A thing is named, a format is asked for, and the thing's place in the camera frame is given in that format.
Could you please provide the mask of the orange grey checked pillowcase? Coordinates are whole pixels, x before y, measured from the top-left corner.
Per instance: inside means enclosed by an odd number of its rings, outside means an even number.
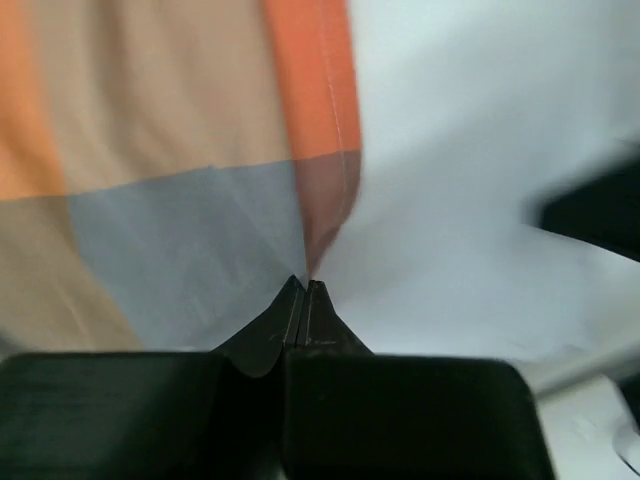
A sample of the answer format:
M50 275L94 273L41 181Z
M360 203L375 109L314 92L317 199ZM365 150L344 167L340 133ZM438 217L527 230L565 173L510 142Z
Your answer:
M356 201L343 1L1 5L1 348L213 348Z

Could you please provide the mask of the white pillow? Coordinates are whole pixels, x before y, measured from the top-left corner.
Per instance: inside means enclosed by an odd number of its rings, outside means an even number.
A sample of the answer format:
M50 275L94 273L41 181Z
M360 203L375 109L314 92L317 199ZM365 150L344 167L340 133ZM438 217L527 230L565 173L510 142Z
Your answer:
M635 1L354 1L360 193L319 269L373 351L543 360L595 343L608 270L534 208L633 121Z

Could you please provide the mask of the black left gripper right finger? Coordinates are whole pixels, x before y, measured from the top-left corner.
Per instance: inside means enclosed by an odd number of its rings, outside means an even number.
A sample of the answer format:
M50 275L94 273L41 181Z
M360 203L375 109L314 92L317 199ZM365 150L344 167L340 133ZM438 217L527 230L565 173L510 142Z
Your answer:
M528 384L492 359L371 352L309 284L283 363L290 479L551 479Z

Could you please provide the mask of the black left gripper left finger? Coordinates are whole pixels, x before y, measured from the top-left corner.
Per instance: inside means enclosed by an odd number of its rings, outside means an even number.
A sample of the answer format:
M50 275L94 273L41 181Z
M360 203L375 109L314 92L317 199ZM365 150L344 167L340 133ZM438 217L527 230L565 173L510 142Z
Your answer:
M303 287L204 352L29 353L1 365L5 479L235 479L279 431Z

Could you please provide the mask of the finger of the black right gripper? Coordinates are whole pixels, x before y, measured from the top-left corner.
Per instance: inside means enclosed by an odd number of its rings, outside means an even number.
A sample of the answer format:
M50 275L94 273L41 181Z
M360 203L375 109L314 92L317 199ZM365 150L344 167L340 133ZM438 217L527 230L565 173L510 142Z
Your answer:
M639 146L612 165L542 196L533 205L537 228L639 260Z

